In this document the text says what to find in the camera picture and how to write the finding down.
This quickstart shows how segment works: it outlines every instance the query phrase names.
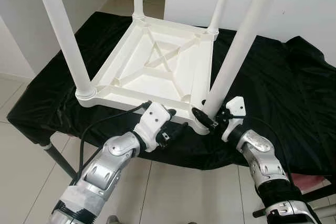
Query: black cable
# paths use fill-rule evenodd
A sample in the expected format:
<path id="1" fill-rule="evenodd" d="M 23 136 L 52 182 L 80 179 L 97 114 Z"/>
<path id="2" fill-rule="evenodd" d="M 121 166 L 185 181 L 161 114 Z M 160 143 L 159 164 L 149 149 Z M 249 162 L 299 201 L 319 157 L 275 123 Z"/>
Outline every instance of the black cable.
<path id="1" fill-rule="evenodd" d="M 79 168 L 78 168 L 78 173 L 77 173 L 77 179 L 74 181 L 73 184 L 75 184 L 79 179 L 80 179 L 80 176 L 83 172 L 83 169 L 86 165 L 89 164 L 89 162 L 95 157 L 95 155 L 97 155 L 97 153 L 101 150 L 101 148 L 98 148 L 95 153 L 89 158 L 89 160 L 86 162 L 86 165 L 83 165 L 83 158 L 84 158 L 84 142 L 85 142 L 85 136 L 86 134 L 88 133 L 88 131 L 95 125 L 99 124 L 99 123 L 102 123 L 102 122 L 105 122 L 109 119 L 112 119 L 112 118 L 116 118 L 116 117 L 119 117 L 119 116 L 122 116 L 122 115 L 126 115 L 126 114 L 129 114 L 129 113 L 132 113 L 132 112 L 135 112 L 141 108 L 148 108 L 149 105 L 151 104 L 150 101 L 148 102 L 144 102 L 142 103 L 141 105 L 135 107 L 134 109 L 131 109 L 131 110 L 128 110 L 128 111 L 125 111 L 125 112 L 122 112 L 120 114 L 117 114 L 117 115 L 112 115 L 112 116 L 108 116 L 107 118 L 103 118 L 101 120 L 98 120 L 92 124 L 90 124 L 84 131 L 83 131 L 83 134 L 81 136 L 81 140 L 80 140 L 80 150 L 79 150 Z"/>
<path id="2" fill-rule="evenodd" d="M 286 159 L 285 150 L 283 149 L 283 143 L 281 141 L 281 138 L 279 138 L 279 135 L 277 134 L 277 132 L 272 128 L 272 126 L 270 124 L 268 124 L 267 122 L 265 122 L 264 120 L 262 120 L 260 118 L 256 118 L 254 116 L 233 115 L 232 118 L 250 119 L 250 120 L 258 121 L 258 122 L 264 124 L 265 126 L 267 126 L 273 132 L 274 136 L 276 137 L 276 139 L 277 139 L 277 141 L 278 141 L 278 143 L 280 145 L 280 149 L 281 149 L 281 152 L 282 152 L 282 156 L 284 158 L 283 161 L 284 161 L 285 166 L 286 166 L 289 182 L 290 182 L 291 186 L 295 186 L 294 182 L 293 182 L 292 174 L 291 174 L 291 171 L 290 171 L 290 168 L 289 168 L 289 163 L 288 163 L 288 161 Z"/>

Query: black fabric cover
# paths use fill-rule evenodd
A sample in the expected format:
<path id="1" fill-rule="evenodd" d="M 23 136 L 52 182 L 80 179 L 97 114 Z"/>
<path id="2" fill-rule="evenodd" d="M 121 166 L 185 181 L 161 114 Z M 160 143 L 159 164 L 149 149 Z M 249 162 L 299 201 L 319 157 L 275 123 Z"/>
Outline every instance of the black fabric cover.
<path id="1" fill-rule="evenodd" d="M 76 33 L 90 78 L 93 78 L 118 43 L 131 17 L 96 12 Z M 211 82 L 221 67 L 235 31 L 221 29 L 213 49 Z M 257 36 L 226 98 L 241 95 L 247 115 L 264 119 L 278 132 L 292 172 L 336 173 L 335 68 L 322 52 L 301 37 L 286 43 Z M 8 115 L 8 120 L 33 143 L 46 145 L 55 132 L 80 136 L 91 123 L 120 110 L 104 106 L 83 108 L 75 98 L 75 86 L 59 52 L 30 83 Z M 95 126 L 87 141 L 96 146 L 109 137 L 132 129 L 140 116 L 130 114 Z M 279 144 L 258 122 L 245 124 L 269 138 L 282 161 Z M 155 161 L 198 169 L 214 169 L 231 163 L 246 165 L 234 148 L 219 135 L 200 136 L 189 127 L 184 137 L 168 149 L 141 153 Z"/>

